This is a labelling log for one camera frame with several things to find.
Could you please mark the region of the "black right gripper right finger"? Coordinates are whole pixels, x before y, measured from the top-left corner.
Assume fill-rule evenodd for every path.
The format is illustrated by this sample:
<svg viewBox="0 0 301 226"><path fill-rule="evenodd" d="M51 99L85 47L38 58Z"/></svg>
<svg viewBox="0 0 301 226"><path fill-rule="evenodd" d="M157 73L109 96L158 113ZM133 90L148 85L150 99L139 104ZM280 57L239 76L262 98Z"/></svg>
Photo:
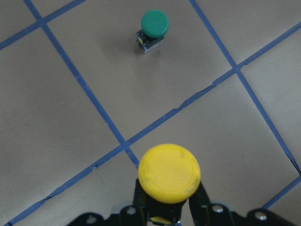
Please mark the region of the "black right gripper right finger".
<svg viewBox="0 0 301 226"><path fill-rule="evenodd" d="M190 213L195 226L207 224L207 207L210 204L210 198L202 182L200 182L195 193L189 198Z"/></svg>

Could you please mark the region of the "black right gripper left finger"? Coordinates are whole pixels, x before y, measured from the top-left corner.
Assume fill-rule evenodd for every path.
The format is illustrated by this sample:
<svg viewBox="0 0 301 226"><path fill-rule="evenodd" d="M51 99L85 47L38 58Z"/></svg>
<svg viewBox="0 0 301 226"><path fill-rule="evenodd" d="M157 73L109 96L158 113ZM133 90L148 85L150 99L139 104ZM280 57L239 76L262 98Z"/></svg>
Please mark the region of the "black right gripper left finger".
<svg viewBox="0 0 301 226"><path fill-rule="evenodd" d="M148 206L149 196L143 190L139 179L135 181L135 190L134 190L134 197L133 197L133 205L138 208L141 218L143 220L142 226L146 226L149 221L149 206Z"/></svg>

